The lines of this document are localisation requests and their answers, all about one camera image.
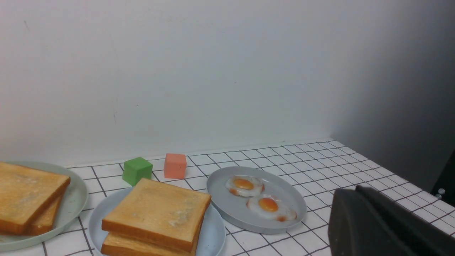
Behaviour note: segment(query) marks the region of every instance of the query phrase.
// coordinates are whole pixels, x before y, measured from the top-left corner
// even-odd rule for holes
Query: green cube
[[[152,177],[152,169],[153,164],[144,158],[134,158],[123,164],[122,178],[131,186],[136,186],[142,178],[150,179]]]

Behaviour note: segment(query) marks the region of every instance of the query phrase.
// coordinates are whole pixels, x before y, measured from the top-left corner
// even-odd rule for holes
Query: bread slice
[[[21,236],[38,236],[51,231],[54,228],[54,222],[62,199],[63,195],[57,197],[57,199],[52,202],[52,204],[21,234]],[[11,233],[0,231],[0,235],[10,236]]]
[[[101,253],[108,256],[195,256],[202,222],[197,229],[193,248],[190,253],[140,240],[109,233],[101,247]]]
[[[101,229],[191,252],[210,200],[209,194],[141,179],[102,220]]]
[[[0,231],[20,235],[63,195],[70,177],[0,162]]]

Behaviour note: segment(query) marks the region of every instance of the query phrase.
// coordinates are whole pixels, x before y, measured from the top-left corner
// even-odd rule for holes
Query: egg yolk
[[[253,183],[246,179],[236,179],[234,185],[240,189],[252,190],[254,188]]]
[[[262,198],[259,200],[259,206],[264,211],[274,212],[278,210],[278,204],[271,198]]]

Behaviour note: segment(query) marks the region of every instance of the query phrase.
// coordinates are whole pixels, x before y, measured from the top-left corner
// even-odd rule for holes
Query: table
[[[330,139],[283,142],[200,152],[187,156],[186,178],[164,178],[164,157],[147,158],[153,163],[153,179],[187,189],[207,192],[208,176],[219,168],[247,166],[270,172],[293,185],[308,205],[307,218],[294,229],[278,235],[242,230],[225,221],[227,235],[222,256],[329,256],[327,227],[335,189],[373,187],[396,203],[455,237],[455,208],[437,200],[405,179],[361,154]],[[42,244],[0,256],[90,256],[93,245],[87,226],[93,209],[105,197],[129,187],[122,180],[121,163],[70,167],[87,184],[89,201],[71,227]]]

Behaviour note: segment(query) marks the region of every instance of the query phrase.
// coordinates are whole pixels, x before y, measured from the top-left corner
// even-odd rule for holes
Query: orange cube
[[[166,154],[164,160],[164,177],[166,179],[184,179],[187,158],[182,154]]]

